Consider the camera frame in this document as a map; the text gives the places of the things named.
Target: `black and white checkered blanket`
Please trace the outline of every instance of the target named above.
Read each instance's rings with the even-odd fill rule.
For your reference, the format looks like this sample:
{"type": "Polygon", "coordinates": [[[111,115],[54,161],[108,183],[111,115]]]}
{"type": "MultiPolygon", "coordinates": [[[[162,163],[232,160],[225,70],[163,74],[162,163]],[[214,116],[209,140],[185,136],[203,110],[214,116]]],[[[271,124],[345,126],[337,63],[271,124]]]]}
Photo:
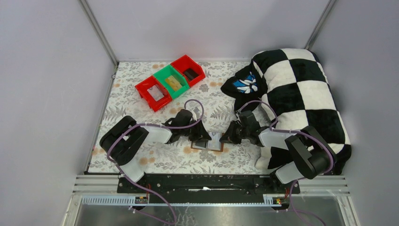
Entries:
{"type": "MultiPolygon", "coordinates": [[[[313,126],[337,154],[332,172],[342,173],[351,156],[351,145],[331,89],[317,56],[305,49],[278,49],[257,53],[251,64],[227,80],[222,92],[236,98],[234,109],[261,99],[278,116],[276,129],[302,129],[313,126]]],[[[254,110],[257,103],[248,105],[254,110]]],[[[269,118],[273,113],[262,106],[269,118]]],[[[288,151],[264,147],[256,167],[273,169],[292,161],[288,151]]]]}

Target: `black object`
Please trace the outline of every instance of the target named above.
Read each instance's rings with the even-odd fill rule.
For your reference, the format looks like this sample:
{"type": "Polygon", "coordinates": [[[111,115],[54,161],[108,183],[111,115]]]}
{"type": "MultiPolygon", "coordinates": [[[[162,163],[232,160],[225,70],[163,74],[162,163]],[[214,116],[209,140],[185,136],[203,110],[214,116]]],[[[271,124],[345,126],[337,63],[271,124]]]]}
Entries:
{"type": "MultiPolygon", "coordinates": [[[[336,162],[336,154],[314,127],[307,126],[301,131],[320,141],[333,156],[333,162],[336,162]]],[[[313,179],[330,166],[328,154],[316,142],[302,135],[290,136],[285,139],[285,142],[295,166],[304,177],[313,179]],[[313,150],[309,152],[304,143],[310,143],[313,146],[313,150]]]]}
{"type": "Polygon", "coordinates": [[[259,133],[263,128],[259,125],[254,114],[251,111],[245,111],[239,114],[240,121],[231,121],[227,131],[219,139],[221,143],[241,144],[242,139],[258,146],[263,146],[259,140],[259,133]]]}
{"type": "Polygon", "coordinates": [[[191,81],[198,77],[198,74],[191,68],[185,70],[183,74],[191,81]]]}
{"type": "MultiPolygon", "coordinates": [[[[196,122],[194,120],[191,120],[191,118],[192,113],[188,110],[182,109],[177,113],[175,118],[168,119],[165,123],[163,123],[163,125],[171,127],[188,126],[196,122]]],[[[212,139],[207,133],[204,124],[202,124],[202,121],[186,129],[171,129],[170,131],[172,132],[172,136],[170,137],[167,144],[176,142],[177,140],[179,140],[180,136],[188,137],[188,139],[192,142],[212,139]]]]}
{"type": "MultiPolygon", "coordinates": [[[[150,185],[170,203],[263,203],[264,194],[284,194],[291,184],[273,190],[267,184],[267,175],[218,174],[145,174],[137,183],[150,185]]],[[[143,191],[126,178],[119,179],[117,193],[140,194],[143,191]]],[[[293,194],[299,194],[294,187],[293,194]]],[[[150,194],[150,203],[164,203],[150,194]]]]}
{"type": "MultiPolygon", "coordinates": [[[[131,116],[123,117],[115,126],[110,129],[101,139],[100,146],[108,151],[112,144],[129,128],[136,125],[137,122],[131,116]]],[[[143,127],[137,127],[130,131],[126,136],[120,140],[111,152],[111,157],[117,162],[118,165],[123,166],[129,163],[134,155],[137,153],[141,144],[148,135],[148,131],[143,127]]]]}

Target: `black cloth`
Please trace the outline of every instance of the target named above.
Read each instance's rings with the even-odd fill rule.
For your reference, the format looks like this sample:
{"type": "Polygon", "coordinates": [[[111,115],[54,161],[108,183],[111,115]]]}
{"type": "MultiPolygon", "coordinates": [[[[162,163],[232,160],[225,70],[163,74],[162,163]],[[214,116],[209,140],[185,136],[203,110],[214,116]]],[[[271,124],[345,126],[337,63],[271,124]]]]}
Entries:
{"type": "MultiPolygon", "coordinates": [[[[337,154],[332,173],[342,173],[351,156],[351,145],[316,54],[289,48],[260,52],[248,66],[229,78],[221,90],[236,99],[235,111],[251,100],[268,103],[278,116],[277,129],[315,127],[337,154]]],[[[258,105],[249,104],[244,110],[252,111],[258,105]]],[[[262,107],[274,121],[268,107],[262,107]]],[[[288,151],[271,147],[269,169],[291,161],[288,151]]]]}

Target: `floor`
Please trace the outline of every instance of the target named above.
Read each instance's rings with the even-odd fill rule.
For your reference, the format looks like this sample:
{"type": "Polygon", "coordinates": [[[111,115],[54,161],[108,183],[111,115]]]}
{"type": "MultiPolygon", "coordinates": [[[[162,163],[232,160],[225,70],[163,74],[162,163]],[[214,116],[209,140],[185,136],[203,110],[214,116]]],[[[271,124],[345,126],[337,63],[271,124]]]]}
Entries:
{"type": "MultiPolygon", "coordinates": [[[[206,78],[184,92],[180,97],[156,113],[141,99],[135,85],[148,78],[166,62],[121,62],[116,73],[98,138],[92,152],[88,171],[90,173],[117,173],[118,169],[106,159],[106,153],[99,145],[101,137],[123,116],[130,115],[138,122],[160,124],[175,117],[188,99],[197,99],[205,107],[203,123],[208,132],[225,132],[233,114],[234,99],[223,94],[220,87],[238,70],[249,62],[202,62],[199,63],[206,78]]],[[[188,104],[188,109],[200,114],[197,103],[188,104]]],[[[268,123],[266,114],[260,109],[254,111],[261,126],[268,123]]],[[[201,151],[190,148],[186,137],[171,145],[143,144],[134,160],[147,173],[206,173],[206,174],[267,174],[258,170],[255,162],[260,157],[260,147],[243,141],[241,145],[225,144],[223,152],[201,151]]]]}

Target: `white wall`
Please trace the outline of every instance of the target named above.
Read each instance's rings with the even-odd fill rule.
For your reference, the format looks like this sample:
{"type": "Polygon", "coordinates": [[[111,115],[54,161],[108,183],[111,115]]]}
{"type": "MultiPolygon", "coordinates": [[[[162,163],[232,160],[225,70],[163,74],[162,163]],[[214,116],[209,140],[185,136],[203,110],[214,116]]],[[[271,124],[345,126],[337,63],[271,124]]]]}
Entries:
{"type": "Polygon", "coordinates": [[[344,171],[362,226],[397,225],[399,2],[339,1],[313,51],[353,144],[344,171]]]}
{"type": "Polygon", "coordinates": [[[120,61],[304,48],[328,0],[89,0],[120,61]]]}
{"type": "Polygon", "coordinates": [[[1,1],[0,225],[61,223],[112,67],[77,0],[1,1]]]}

